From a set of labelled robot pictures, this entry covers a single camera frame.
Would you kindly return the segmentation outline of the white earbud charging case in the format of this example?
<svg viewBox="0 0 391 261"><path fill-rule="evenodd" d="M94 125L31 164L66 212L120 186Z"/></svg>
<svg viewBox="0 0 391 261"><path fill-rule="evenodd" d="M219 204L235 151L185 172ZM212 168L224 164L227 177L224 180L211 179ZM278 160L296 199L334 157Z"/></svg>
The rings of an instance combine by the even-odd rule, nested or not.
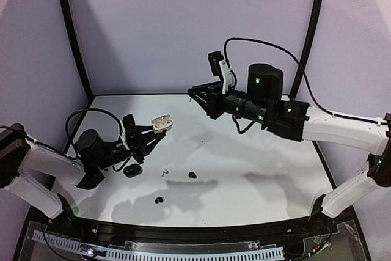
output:
<svg viewBox="0 0 391 261"><path fill-rule="evenodd" d="M173 127L173 121L168 113L153 117L151 124L155 134L170 131Z"/></svg>

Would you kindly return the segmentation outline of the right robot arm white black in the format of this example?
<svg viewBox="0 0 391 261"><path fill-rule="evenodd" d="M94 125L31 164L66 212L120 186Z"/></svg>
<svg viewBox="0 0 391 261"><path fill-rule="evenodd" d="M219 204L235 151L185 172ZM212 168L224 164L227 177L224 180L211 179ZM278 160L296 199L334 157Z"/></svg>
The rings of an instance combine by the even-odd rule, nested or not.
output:
<svg viewBox="0 0 391 261"><path fill-rule="evenodd" d="M223 113L244 118L262 129L292 141L323 141L369 152L357 174L333 191L322 194L311 217L334 219L343 210L379 188L390 186L390 114L383 119L348 117L330 113L309 103L282 99L283 72L272 65L249 66L247 90L235 90L225 61L213 67L219 81L193 86L188 95L212 118Z"/></svg>

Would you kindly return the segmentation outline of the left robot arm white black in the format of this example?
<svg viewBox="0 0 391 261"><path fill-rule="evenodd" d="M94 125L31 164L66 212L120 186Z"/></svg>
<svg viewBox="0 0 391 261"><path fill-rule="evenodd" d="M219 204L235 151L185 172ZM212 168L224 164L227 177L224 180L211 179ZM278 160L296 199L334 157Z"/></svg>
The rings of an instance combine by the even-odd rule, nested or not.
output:
<svg viewBox="0 0 391 261"><path fill-rule="evenodd" d="M40 210L49 219L73 217L66 198L45 188L28 172L35 170L59 178L79 189L92 190L105 178L103 172L133 158L142 164L167 131L155 125L123 127L118 140L102 140L93 129L84 131L72 159L28 136L15 123L1 127L1 188Z"/></svg>

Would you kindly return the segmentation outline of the black earbud charging case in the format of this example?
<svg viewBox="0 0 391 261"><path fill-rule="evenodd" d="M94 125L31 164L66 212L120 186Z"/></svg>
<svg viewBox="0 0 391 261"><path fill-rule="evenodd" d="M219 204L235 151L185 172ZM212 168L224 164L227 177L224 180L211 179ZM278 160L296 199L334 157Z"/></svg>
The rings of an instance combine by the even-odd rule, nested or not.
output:
<svg viewBox="0 0 391 261"><path fill-rule="evenodd" d="M141 165L131 164L123 169L123 173L127 178L133 178L143 172Z"/></svg>

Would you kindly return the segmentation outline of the black earbud center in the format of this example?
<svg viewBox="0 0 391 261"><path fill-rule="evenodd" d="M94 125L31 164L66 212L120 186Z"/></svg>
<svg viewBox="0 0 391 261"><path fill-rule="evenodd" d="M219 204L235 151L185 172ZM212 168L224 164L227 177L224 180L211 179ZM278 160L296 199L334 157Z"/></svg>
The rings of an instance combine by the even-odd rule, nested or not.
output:
<svg viewBox="0 0 391 261"><path fill-rule="evenodd" d="M189 177L189 178L192 178L192 179L196 179L196 178L197 178L197 176L196 176L196 174L195 174L194 172L190 172L190 173L188 174L188 177Z"/></svg>

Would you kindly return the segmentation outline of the black earbud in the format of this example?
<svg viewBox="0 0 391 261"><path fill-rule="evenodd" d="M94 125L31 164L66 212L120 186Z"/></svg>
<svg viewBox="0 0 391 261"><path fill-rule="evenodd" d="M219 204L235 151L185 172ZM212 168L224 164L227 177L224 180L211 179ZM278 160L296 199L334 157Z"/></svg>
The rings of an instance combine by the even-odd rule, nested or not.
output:
<svg viewBox="0 0 391 261"><path fill-rule="evenodd" d="M163 203L164 202L164 199L162 198L162 197L157 197L156 199L155 199L155 203L156 204L161 204L161 203Z"/></svg>
<svg viewBox="0 0 391 261"><path fill-rule="evenodd" d="M196 179L196 178L197 178L197 176L196 176L196 174L195 174L194 172L190 172L190 173L188 174L188 177L189 177L189 178L192 178L192 179Z"/></svg>

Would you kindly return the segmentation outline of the black earbud front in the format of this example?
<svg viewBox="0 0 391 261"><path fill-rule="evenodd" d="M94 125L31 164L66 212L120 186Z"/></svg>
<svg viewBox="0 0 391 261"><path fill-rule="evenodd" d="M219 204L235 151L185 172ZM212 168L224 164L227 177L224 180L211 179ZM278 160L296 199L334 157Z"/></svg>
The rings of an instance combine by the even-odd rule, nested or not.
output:
<svg viewBox="0 0 391 261"><path fill-rule="evenodd" d="M163 203L164 202L164 199L162 198L162 197L157 197L156 199L155 199L155 203L156 204L161 204L161 203Z"/></svg>

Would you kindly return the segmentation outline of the black front aluminium rail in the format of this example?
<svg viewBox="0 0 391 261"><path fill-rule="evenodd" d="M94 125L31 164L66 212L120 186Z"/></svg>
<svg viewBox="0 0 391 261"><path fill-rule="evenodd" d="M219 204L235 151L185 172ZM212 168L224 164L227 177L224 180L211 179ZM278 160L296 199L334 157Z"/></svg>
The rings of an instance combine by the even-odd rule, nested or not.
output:
<svg viewBox="0 0 391 261"><path fill-rule="evenodd" d="M308 218L295 218L263 224L223 227L157 227L76 218L86 240L124 244L126 241L152 243L202 244L227 241L286 242L328 233L324 225Z"/></svg>

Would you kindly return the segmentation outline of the right black frame post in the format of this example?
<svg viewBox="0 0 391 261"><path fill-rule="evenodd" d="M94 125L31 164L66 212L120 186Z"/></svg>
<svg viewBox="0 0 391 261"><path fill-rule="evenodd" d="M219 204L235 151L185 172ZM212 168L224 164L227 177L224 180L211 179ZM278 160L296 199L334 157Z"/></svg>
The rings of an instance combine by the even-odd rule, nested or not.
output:
<svg viewBox="0 0 391 261"><path fill-rule="evenodd" d="M296 70L296 74L293 80L293 85L291 87L290 94L289 94L289 97L291 99L295 99L297 97L301 82L304 78L304 70L306 68L310 56L310 52L312 49L313 40L315 37L315 32L320 17L322 2L323 0L313 0L307 33L305 36L304 45L302 47L302 52L299 60L300 65L303 67L303 69L298 68Z"/></svg>

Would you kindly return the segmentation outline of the black frame post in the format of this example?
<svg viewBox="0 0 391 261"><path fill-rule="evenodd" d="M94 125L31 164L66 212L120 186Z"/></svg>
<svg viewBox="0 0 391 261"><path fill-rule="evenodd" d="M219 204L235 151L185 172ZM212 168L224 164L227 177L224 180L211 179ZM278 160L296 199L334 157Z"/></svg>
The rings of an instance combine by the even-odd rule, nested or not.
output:
<svg viewBox="0 0 391 261"><path fill-rule="evenodd" d="M75 29L75 24L73 21L71 6L69 0L59 0L60 7L62 11L62 16L64 19L64 25L67 32L68 42L70 44L71 52L73 59L76 65L76 69L84 90L85 96L88 101L92 101L94 94L90 85L89 78L87 76L87 71L84 65L83 57L81 54L81 48L78 42L78 37Z"/></svg>
<svg viewBox="0 0 391 261"><path fill-rule="evenodd" d="M303 67L303 69L298 68L296 70L296 74L293 80L293 85L291 87L290 94L289 94L289 97L291 99L295 99L297 97L301 82L304 78L304 70L306 68L310 56L310 52L312 49L313 40L315 37L315 32L320 17L322 2L323 0L313 0L307 33L305 36L304 45L302 47L302 52L299 60L300 65Z"/></svg>

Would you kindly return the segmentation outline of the left black frame post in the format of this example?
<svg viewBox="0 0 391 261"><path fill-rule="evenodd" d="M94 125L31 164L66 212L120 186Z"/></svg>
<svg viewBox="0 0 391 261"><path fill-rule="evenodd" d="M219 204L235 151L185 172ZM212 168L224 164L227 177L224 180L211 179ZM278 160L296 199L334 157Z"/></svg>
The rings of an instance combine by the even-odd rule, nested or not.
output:
<svg viewBox="0 0 391 261"><path fill-rule="evenodd" d="M84 90L85 96L88 101L92 101L94 94L90 85L89 78L87 76L87 71L84 65L83 57L81 54L81 48L78 42L78 37L75 29L75 24L73 21L71 6L69 0L59 0L60 7L62 11L62 16L64 19L64 25L67 32L68 42L70 44L71 52L73 59L76 65L76 69Z"/></svg>

